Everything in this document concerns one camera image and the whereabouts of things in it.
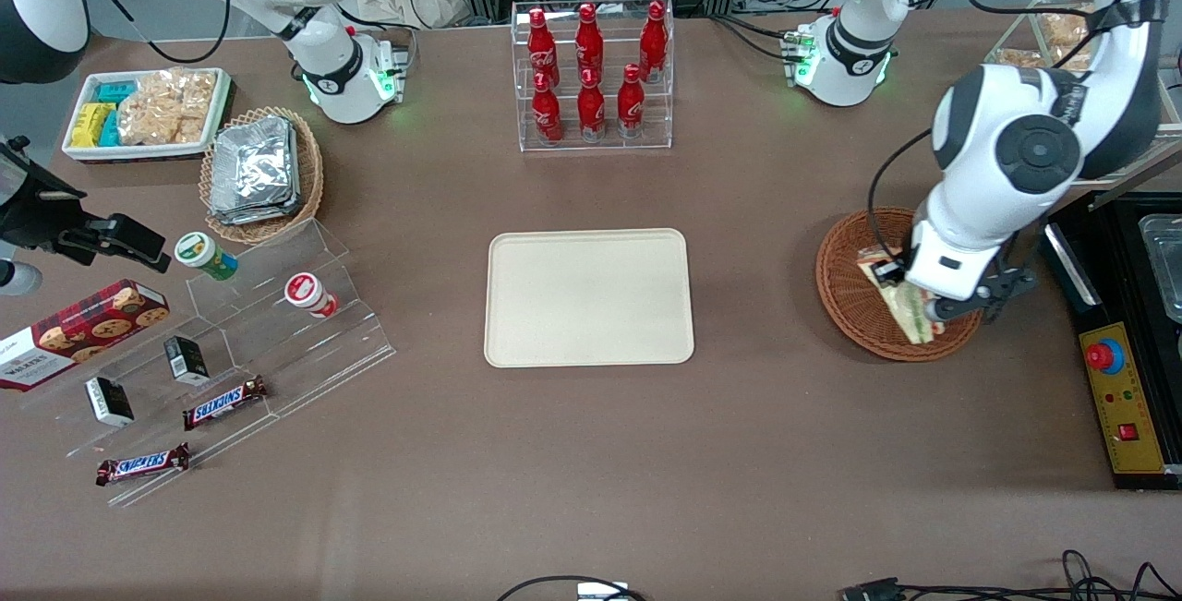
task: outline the emergency stop button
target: emergency stop button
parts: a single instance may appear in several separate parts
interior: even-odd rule
[[[1124,348],[1115,340],[1103,338],[1087,345],[1084,350],[1084,361],[1093,370],[1115,375],[1124,368]]]

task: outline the red plaid box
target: red plaid box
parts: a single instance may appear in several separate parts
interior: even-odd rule
[[[0,388],[28,390],[168,314],[162,295],[119,280],[0,342]]]

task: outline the clear acrylic display stand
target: clear acrylic display stand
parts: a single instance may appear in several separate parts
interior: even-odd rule
[[[641,28],[648,20],[649,2],[652,0],[609,0],[598,4],[599,31],[603,33],[603,91],[608,131],[595,144],[583,142],[579,134],[577,99],[579,84],[578,66],[574,62],[574,32],[579,27],[578,7],[584,1],[546,1],[513,4],[513,73],[514,93],[518,105],[518,140],[522,151],[574,150],[574,149],[638,149],[669,148],[673,146],[673,75],[674,75],[674,24],[673,1],[662,0],[667,8],[665,26],[669,44],[665,50],[664,77],[644,86],[644,123],[641,136],[625,140],[616,130],[618,114],[616,98],[624,83],[624,66],[638,63],[641,58]],[[543,7],[546,24],[558,46],[559,85],[554,90],[563,117],[563,141],[557,147],[547,147],[538,137],[533,121],[533,66],[530,65],[530,8]]]
[[[358,297],[342,263],[346,252],[316,220],[252,247],[238,256],[239,269],[229,280],[200,274],[188,282],[195,308],[189,319],[171,327],[165,319],[160,331],[154,327],[144,331],[148,337],[128,341],[138,347],[117,360],[38,387],[27,394],[25,408],[50,409],[59,425],[70,428],[77,445],[67,455],[85,461],[90,478],[102,460],[149,455],[183,441],[189,441],[190,470],[200,470],[203,461],[392,356],[382,324]],[[284,298],[287,278],[300,271],[316,274],[337,295],[339,310],[330,318],[316,318]],[[190,386],[173,380],[163,341],[174,335],[197,342],[210,381]],[[135,414],[131,425],[117,428],[95,419],[82,386],[92,376],[124,388]],[[252,377],[261,379],[266,398],[184,432],[182,411]],[[103,490],[111,493],[109,504],[126,506],[181,473],[171,470]]]

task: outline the cookie box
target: cookie box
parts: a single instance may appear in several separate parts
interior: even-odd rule
[[[186,160],[200,159],[204,155],[206,147],[214,143],[214,135],[221,128],[225,116],[228,114],[228,102],[232,91],[232,82],[228,72],[220,67],[195,67],[197,72],[212,72],[217,77],[214,84],[214,95],[206,114],[206,124],[201,130],[201,138],[196,142],[184,144],[154,144],[131,147],[76,147],[70,143],[70,131],[78,122],[82,114],[82,105],[95,102],[95,91],[99,84],[113,82],[134,82],[142,75],[151,75],[155,70],[132,70],[126,72],[96,72],[89,75],[82,83],[82,91],[74,102],[73,114],[66,123],[65,135],[61,138],[61,151],[78,162],[116,163],[116,162],[154,162],[161,160]]]
[[[0,388],[28,390],[168,317],[168,300],[119,280],[0,341]]]

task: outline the yellow control panel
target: yellow control panel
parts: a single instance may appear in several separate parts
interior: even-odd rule
[[[1161,473],[1162,450],[1149,418],[1124,323],[1083,334],[1079,347],[1084,350],[1087,381],[1092,386],[1112,471],[1118,474]]]

